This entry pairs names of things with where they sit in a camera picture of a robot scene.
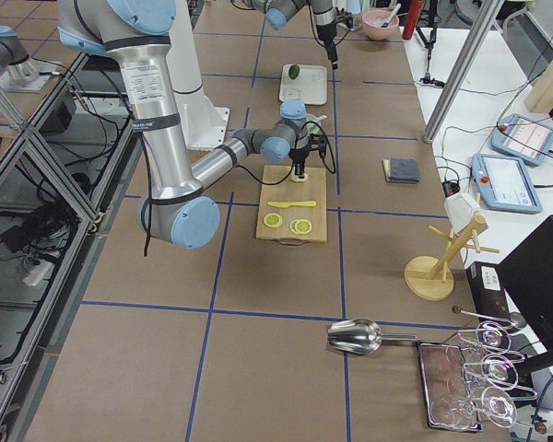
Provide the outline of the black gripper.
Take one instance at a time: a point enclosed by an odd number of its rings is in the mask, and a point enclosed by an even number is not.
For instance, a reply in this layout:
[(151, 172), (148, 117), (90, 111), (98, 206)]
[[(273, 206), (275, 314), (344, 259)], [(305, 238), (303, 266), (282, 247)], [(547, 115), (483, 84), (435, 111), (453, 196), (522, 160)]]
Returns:
[(335, 37), (337, 35), (336, 24), (328, 23), (326, 25), (317, 25), (316, 31), (318, 41), (323, 45), (332, 68), (337, 69), (338, 55), (335, 46)]
[(309, 134), (290, 149), (290, 158), (293, 166), (293, 178), (305, 178), (305, 160), (311, 152), (317, 152), (321, 160), (326, 158), (327, 136), (323, 134)]

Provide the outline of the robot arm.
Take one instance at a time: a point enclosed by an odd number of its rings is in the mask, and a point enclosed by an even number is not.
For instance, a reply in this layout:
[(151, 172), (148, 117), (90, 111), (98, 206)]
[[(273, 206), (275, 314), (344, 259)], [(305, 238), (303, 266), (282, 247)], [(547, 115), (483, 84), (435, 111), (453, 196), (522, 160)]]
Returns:
[(206, 188), (250, 154), (271, 163), (296, 160), (312, 151), (306, 109), (300, 99), (280, 106), (269, 129), (241, 129), (195, 163), (190, 161), (167, 54), (177, 17), (173, 1), (60, 1), (58, 31), (63, 45), (108, 56), (120, 67), (133, 117), (142, 139), (148, 193), (141, 200), (140, 224), (149, 238), (189, 250), (216, 234), (218, 205)]
[(305, 0), (243, 0), (234, 1), (236, 7), (255, 10), (265, 16), (265, 21), (274, 30), (281, 30), (304, 8), (310, 11), (312, 33), (323, 47), (332, 69), (338, 68), (337, 36), (338, 16), (332, 1)]

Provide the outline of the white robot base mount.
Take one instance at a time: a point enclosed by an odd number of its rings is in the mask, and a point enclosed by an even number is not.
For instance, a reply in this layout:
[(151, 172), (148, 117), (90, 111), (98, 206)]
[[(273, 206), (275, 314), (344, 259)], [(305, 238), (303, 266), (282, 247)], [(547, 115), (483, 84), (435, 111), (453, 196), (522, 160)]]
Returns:
[(170, 30), (167, 55), (172, 91), (181, 117), (187, 147), (210, 150), (224, 142), (229, 108), (213, 105), (205, 93), (186, 1), (175, 1), (176, 17)]

